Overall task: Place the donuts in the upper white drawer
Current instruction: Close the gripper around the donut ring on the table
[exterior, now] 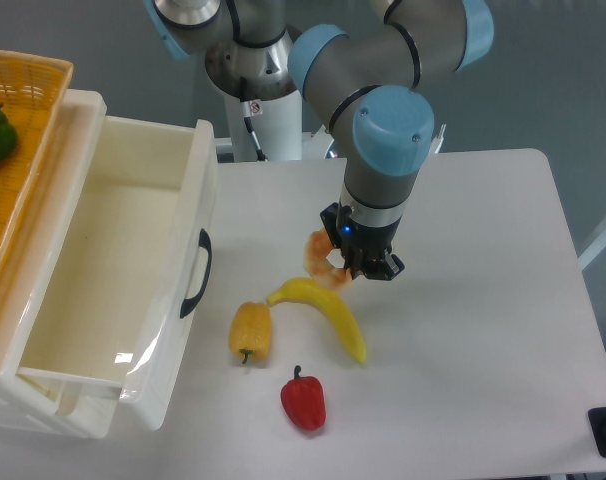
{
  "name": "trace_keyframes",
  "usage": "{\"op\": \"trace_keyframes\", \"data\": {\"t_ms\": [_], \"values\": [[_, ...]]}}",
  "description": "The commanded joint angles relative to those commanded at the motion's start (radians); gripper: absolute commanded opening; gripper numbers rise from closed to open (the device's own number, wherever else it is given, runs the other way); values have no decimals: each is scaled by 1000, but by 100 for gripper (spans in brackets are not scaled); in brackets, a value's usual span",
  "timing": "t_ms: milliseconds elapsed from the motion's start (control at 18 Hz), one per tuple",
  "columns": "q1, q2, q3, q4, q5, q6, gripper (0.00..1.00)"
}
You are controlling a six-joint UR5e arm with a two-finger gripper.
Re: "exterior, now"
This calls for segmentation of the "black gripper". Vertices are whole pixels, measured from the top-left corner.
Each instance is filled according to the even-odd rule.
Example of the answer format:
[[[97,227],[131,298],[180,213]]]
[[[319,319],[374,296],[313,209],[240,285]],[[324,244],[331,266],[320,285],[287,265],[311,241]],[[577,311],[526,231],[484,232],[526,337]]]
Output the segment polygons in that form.
[[[368,280],[393,280],[404,270],[392,249],[400,219],[385,226],[366,226],[353,219],[354,215],[340,203],[332,203],[320,213],[331,243],[340,250],[343,269],[362,266],[360,273]]]

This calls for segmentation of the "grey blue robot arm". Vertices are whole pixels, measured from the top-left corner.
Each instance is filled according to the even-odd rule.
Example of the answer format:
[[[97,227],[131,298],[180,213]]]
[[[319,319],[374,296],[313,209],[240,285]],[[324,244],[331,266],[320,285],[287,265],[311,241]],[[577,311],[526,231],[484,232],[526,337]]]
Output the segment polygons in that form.
[[[423,84],[486,55],[494,21],[483,1],[377,1],[382,25],[353,39],[337,26],[297,32],[281,1],[149,1],[168,53],[206,55],[213,85],[233,99],[237,145],[269,157],[258,132],[271,102],[309,105],[347,160],[340,199],[321,213],[339,275],[389,281],[404,268],[392,249],[419,170],[435,151]]]

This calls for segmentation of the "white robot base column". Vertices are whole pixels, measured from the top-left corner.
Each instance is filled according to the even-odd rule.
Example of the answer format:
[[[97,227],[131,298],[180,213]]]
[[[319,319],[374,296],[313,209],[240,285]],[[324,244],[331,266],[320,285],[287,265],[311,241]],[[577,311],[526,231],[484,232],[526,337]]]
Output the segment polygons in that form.
[[[206,73],[222,95],[236,162],[300,160],[302,97],[288,71],[287,31],[268,46],[235,41],[206,51]]]

